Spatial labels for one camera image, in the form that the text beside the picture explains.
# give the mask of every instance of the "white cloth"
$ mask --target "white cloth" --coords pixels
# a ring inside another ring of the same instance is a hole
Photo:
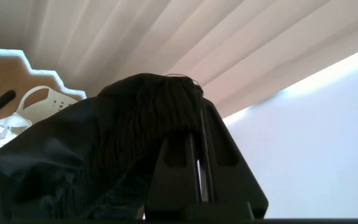
[[[16,112],[7,118],[0,119],[0,147],[16,138],[30,126],[32,126],[32,122]]]

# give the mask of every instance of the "white wall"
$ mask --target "white wall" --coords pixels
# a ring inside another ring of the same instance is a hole
[[[225,120],[269,199],[267,218],[358,218],[358,69],[330,72],[342,77]]]

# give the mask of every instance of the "basket handle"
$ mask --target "basket handle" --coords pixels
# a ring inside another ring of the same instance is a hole
[[[32,88],[31,90],[29,90],[27,93],[25,93],[25,95],[23,96],[23,98],[20,100],[19,106],[17,107],[16,112],[20,112],[23,110],[23,106],[24,106],[24,102],[25,100],[34,92],[38,91],[38,90],[43,90],[43,89],[48,89],[48,97],[47,99],[52,97],[52,89],[49,86],[36,86],[34,88]]]

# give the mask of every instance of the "basket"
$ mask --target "basket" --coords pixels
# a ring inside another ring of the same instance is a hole
[[[48,89],[48,97],[44,100],[34,103],[23,109],[25,100],[34,92],[38,90]],[[70,106],[77,101],[66,95],[56,92],[47,86],[37,86],[29,90],[21,99],[17,113],[23,118],[29,119],[32,124],[35,124],[43,119],[46,119],[60,110]]]

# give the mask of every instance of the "beige curtain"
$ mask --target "beige curtain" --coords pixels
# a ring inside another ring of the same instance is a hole
[[[358,52],[358,0],[0,0],[0,48],[88,96],[182,73],[227,116]]]

